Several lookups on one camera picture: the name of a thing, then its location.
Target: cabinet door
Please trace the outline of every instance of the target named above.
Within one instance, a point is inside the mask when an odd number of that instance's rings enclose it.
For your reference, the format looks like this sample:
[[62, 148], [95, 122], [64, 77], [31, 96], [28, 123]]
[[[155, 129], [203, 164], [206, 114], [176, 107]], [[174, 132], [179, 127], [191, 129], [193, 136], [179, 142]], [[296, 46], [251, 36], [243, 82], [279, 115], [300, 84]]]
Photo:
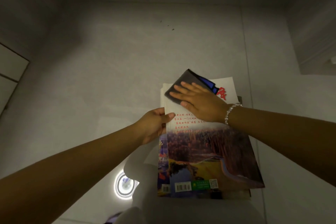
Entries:
[[5, 108], [17, 83], [0, 76], [0, 113]]
[[28, 62], [0, 44], [0, 74], [19, 81]]

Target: red chinese character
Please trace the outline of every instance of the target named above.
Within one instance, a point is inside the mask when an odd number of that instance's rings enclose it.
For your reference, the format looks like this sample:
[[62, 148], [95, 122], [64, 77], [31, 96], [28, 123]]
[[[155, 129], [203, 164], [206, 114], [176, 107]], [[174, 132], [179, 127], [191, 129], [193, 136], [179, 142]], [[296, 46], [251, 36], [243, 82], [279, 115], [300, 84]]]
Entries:
[[217, 92], [217, 94], [216, 95], [218, 95], [218, 94], [220, 94], [220, 98], [222, 98], [222, 99], [224, 99], [224, 100], [226, 100], [226, 91], [225, 91], [225, 89], [223, 88], [223, 87], [220, 87], [219, 88], [219, 91]]

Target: magazine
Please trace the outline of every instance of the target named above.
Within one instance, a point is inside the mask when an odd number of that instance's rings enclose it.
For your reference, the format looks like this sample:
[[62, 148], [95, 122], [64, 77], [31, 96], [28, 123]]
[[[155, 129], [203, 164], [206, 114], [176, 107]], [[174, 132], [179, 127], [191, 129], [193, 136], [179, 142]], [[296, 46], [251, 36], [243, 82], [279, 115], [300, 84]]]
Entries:
[[[219, 87], [218, 97], [237, 103], [232, 78], [211, 80]], [[175, 118], [160, 137], [157, 189], [162, 197], [243, 198], [249, 189], [264, 188], [250, 139], [225, 124], [197, 119], [163, 94], [165, 112]]]

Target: glowing circular light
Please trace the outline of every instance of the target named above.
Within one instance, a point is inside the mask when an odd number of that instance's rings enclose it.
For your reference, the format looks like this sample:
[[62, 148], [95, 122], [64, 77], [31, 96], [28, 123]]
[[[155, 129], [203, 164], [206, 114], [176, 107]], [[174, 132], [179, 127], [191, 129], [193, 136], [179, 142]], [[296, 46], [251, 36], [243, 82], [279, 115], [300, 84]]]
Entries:
[[114, 192], [118, 198], [128, 200], [132, 198], [138, 184], [138, 181], [129, 179], [122, 170], [115, 178]]

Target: barcode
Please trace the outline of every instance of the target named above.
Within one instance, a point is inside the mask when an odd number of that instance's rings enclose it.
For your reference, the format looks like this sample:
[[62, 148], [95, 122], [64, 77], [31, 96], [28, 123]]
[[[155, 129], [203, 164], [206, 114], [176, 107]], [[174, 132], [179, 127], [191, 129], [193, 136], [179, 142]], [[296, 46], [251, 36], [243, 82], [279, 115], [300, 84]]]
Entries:
[[190, 191], [190, 190], [191, 190], [191, 182], [176, 182], [175, 183], [175, 192]]
[[161, 191], [165, 193], [170, 193], [170, 184], [162, 184]]
[[217, 179], [209, 180], [211, 189], [218, 189]]

